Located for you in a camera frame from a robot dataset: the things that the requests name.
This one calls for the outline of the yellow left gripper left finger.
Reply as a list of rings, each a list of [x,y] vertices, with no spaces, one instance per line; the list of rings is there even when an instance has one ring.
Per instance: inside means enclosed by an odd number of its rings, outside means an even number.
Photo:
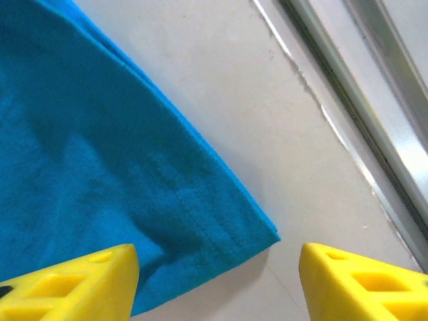
[[[129,320],[139,278],[122,244],[1,282],[2,320]]]

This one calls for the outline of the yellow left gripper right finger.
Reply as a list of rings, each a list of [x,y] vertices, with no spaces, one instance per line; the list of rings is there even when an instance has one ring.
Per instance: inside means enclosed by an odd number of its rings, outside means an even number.
[[[305,243],[300,281],[311,320],[426,320],[427,275]]]

